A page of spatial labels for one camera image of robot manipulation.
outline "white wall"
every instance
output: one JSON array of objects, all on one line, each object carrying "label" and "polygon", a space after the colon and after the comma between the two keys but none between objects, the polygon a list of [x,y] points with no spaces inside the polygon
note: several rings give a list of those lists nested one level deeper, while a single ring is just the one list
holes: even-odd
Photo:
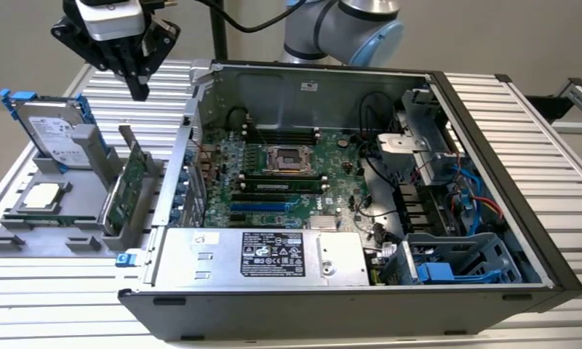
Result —
[{"label": "white wall", "polygon": [[[283,10],[283,0],[226,0],[237,21],[253,25]],[[507,73],[524,92],[551,93],[582,76],[582,0],[399,0],[405,25],[392,68]],[[81,59],[50,37],[59,0],[0,0],[0,89],[62,92]],[[172,57],[210,57],[208,9],[190,0],[160,11],[182,29]],[[273,60],[283,25],[242,34],[228,26],[232,59]]]}]

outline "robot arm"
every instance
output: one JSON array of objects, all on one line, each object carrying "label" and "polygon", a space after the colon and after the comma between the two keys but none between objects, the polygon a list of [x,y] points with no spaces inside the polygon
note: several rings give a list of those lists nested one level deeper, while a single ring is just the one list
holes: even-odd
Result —
[{"label": "robot arm", "polygon": [[[380,65],[403,33],[395,0],[287,0],[285,12],[250,28],[212,0],[194,1],[244,33],[288,18],[285,63],[319,63],[329,55],[347,65]],[[51,27],[53,37],[89,64],[100,71],[112,69],[134,100],[146,99],[148,79],[178,38],[178,26],[154,18],[154,10],[169,4],[169,0],[62,0],[65,16]]]},{"label": "robot arm", "polygon": [[403,37],[395,0],[308,0],[285,21],[284,63],[380,66]]},{"label": "robot arm", "polygon": [[145,100],[148,79],[170,52],[180,28],[154,18],[164,0],[62,0],[51,35],[100,71],[112,69],[132,98]]}]

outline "cpu socket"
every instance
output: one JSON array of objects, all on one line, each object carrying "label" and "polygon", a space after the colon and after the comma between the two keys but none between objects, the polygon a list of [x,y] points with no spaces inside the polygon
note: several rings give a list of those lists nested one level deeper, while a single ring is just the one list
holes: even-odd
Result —
[{"label": "cpu socket", "polygon": [[267,169],[269,174],[313,175],[311,166],[312,150],[307,146],[267,147]]}]

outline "warning label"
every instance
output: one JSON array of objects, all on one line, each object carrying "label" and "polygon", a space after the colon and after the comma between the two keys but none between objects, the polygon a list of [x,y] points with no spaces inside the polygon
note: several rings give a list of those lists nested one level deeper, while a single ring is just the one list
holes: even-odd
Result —
[{"label": "warning label", "polygon": [[242,276],[305,276],[303,264],[301,233],[242,233]]}]

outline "hard drive label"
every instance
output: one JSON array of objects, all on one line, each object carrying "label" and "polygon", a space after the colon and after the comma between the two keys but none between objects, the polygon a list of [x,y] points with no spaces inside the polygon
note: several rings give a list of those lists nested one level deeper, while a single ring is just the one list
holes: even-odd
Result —
[{"label": "hard drive label", "polygon": [[304,277],[301,233],[242,233],[241,275]]},{"label": "hard drive label", "polygon": [[86,154],[78,144],[70,139],[73,127],[58,118],[31,116],[27,121],[34,128],[41,142],[51,158],[66,166],[89,166]]}]

